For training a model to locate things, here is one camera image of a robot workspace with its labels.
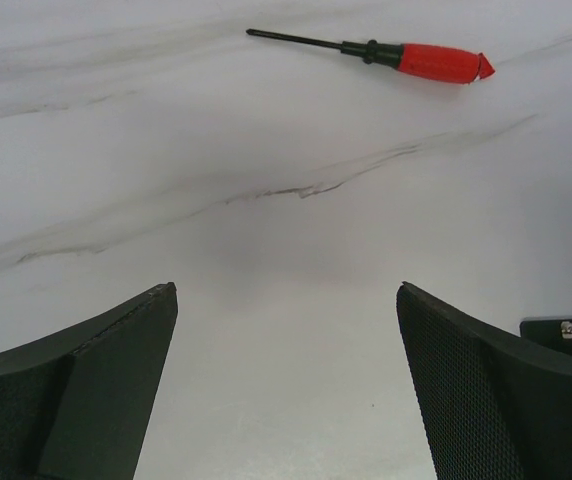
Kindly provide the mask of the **black fuse box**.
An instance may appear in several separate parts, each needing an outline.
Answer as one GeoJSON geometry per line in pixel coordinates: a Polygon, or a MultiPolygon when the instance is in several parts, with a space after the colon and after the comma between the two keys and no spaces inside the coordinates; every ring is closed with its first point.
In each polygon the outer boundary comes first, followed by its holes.
{"type": "Polygon", "coordinates": [[[520,336],[572,356],[572,317],[530,317],[519,325],[520,336]]]}

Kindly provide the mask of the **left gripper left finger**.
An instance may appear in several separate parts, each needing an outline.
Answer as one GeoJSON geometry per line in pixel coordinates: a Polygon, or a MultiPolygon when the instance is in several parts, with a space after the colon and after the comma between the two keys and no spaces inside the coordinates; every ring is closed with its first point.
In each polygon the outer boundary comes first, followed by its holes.
{"type": "Polygon", "coordinates": [[[157,285],[0,352],[0,479],[131,479],[178,313],[157,285]]]}

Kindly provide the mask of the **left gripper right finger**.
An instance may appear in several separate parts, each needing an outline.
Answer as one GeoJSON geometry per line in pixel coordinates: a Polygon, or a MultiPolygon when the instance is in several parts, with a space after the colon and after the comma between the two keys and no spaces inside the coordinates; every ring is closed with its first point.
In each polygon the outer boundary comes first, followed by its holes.
{"type": "Polygon", "coordinates": [[[438,478],[572,479],[572,356],[409,283],[396,308],[438,478]]]}

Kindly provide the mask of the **small red fuse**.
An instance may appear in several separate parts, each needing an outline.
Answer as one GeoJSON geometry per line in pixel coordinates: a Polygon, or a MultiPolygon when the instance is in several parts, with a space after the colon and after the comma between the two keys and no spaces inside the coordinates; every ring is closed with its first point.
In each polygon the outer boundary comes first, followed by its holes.
{"type": "Polygon", "coordinates": [[[483,53],[478,54],[479,68],[477,73],[478,80],[484,80],[491,77],[495,73],[495,68],[483,53]]]}

